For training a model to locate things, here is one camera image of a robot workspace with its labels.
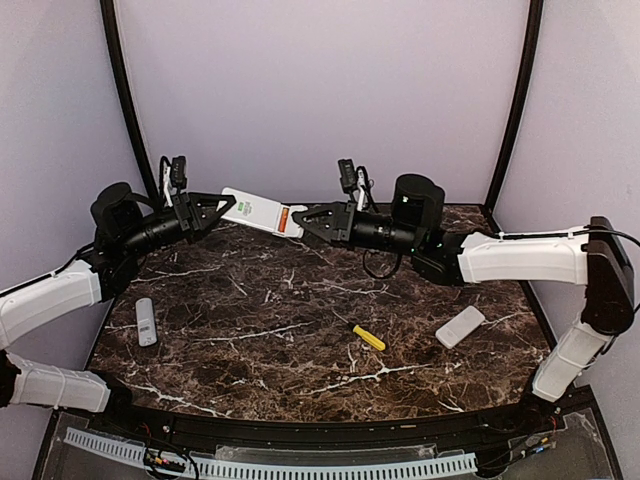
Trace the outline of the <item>white remote with battery bay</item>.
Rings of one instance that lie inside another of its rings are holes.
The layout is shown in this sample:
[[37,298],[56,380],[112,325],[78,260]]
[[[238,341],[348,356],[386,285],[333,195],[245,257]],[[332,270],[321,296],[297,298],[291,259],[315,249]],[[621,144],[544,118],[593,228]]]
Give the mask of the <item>white remote with battery bay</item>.
[[222,218],[282,238],[302,238],[304,231],[293,214],[304,212],[304,205],[285,205],[275,200],[225,187],[223,195],[232,195],[236,204]]

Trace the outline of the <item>yellow handled screwdriver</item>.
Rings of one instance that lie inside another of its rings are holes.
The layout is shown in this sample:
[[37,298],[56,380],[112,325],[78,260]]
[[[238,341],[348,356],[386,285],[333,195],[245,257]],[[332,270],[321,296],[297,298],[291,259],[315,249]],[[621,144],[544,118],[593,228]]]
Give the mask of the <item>yellow handled screwdriver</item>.
[[345,323],[348,326],[350,331],[352,331],[354,334],[359,336],[369,346],[373,347],[375,350],[380,352],[386,350],[387,346],[380,338],[376,337],[374,334],[372,334],[368,330],[362,328],[359,324],[347,320],[346,318],[338,314],[336,311],[332,311],[332,313],[336,318],[338,318],[343,323]]

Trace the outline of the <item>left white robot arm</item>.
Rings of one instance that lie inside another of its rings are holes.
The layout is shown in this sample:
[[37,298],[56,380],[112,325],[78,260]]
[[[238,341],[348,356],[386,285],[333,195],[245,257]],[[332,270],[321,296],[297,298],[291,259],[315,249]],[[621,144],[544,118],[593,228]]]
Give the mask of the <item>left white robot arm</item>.
[[65,314],[109,301],[138,275],[146,255],[207,236],[236,199],[228,194],[178,192],[145,215],[148,198],[126,182],[105,188],[91,206],[94,240],[62,267],[1,293],[1,404],[32,404],[100,413],[120,436],[141,427],[127,388],[105,374],[59,368],[9,352],[24,335]]

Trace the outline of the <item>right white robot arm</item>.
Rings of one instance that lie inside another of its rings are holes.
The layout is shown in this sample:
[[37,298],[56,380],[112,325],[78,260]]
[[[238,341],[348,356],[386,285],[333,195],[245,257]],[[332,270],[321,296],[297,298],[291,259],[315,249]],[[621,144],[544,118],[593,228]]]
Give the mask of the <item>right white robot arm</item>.
[[511,410],[511,426],[530,434],[547,420],[547,402],[559,400],[635,320],[634,270],[620,243],[626,235],[602,216],[565,231],[455,233],[441,226],[444,199],[444,190],[430,179],[403,174],[388,215],[362,211],[349,201],[295,212],[291,218],[335,247],[406,256],[422,278],[436,285],[514,280],[584,286],[584,309],[538,367],[533,395]]

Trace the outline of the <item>grey remote control left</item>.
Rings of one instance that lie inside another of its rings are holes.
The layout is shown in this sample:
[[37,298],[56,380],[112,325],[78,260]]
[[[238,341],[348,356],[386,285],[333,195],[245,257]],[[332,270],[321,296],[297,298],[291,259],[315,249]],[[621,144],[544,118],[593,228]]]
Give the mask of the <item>grey remote control left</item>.
[[150,298],[141,298],[135,303],[138,344],[149,347],[157,342],[156,319],[153,302]]

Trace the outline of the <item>white remote control right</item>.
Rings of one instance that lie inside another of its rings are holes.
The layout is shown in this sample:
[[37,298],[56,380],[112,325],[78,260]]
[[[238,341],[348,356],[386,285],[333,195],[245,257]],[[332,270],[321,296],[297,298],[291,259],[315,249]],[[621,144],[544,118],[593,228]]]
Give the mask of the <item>white remote control right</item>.
[[483,313],[474,306],[468,306],[441,326],[435,332],[435,337],[447,349],[453,349],[484,321]]

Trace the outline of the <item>black front rail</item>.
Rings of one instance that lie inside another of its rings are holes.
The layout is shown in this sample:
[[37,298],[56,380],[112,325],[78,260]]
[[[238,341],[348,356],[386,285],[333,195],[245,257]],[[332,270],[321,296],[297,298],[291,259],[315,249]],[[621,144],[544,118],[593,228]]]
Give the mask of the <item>black front rail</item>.
[[126,405],[101,414],[84,413],[90,427],[139,436],[157,444],[212,452],[220,446],[293,450],[348,450],[434,444],[447,448],[492,449],[552,425],[568,408],[568,398],[554,403],[533,395],[506,406],[391,421],[267,422],[171,413]]

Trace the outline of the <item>left black frame post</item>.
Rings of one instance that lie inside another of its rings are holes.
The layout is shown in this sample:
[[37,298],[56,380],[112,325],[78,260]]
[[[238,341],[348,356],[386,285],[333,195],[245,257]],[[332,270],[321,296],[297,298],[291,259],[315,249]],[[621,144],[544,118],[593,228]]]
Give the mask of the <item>left black frame post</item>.
[[100,0],[99,5],[112,75],[136,166],[147,197],[152,202],[152,205],[158,208],[161,204],[160,196],[129,84],[118,28],[116,4],[113,0]]

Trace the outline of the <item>black frame post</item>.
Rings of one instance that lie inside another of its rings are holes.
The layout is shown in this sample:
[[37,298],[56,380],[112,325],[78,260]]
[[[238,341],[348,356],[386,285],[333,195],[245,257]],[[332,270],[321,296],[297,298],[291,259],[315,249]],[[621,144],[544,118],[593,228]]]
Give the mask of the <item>black frame post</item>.
[[99,5],[112,75],[136,166],[147,197],[152,202],[152,205],[158,208],[161,204],[160,196],[129,84],[118,28],[116,4],[113,0],[100,0]]
[[484,201],[488,216],[495,213],[502,188],[506,181],[510,161],[515,148],[521,120],[529,91],[530,80],[536,58],[536,50],[542,25],[543,0],[530,0],[524,40],[517,72],[513,97],[506,121],[504,135]]

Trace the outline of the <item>right black frame post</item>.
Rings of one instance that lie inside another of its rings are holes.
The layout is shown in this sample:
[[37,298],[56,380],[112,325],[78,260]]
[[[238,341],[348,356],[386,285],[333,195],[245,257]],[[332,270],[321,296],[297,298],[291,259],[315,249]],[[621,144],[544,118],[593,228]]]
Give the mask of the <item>right black frame post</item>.
[[524,40],[517,72],[513,97],[506,121],[504,135],[484,201],[488,216],[495,213],[502,188],[506,181],[510,161],[515,148],[521,120],[529,91],[530,80],[536,58],[536,50],[542,25],[543,0],[530,0]]

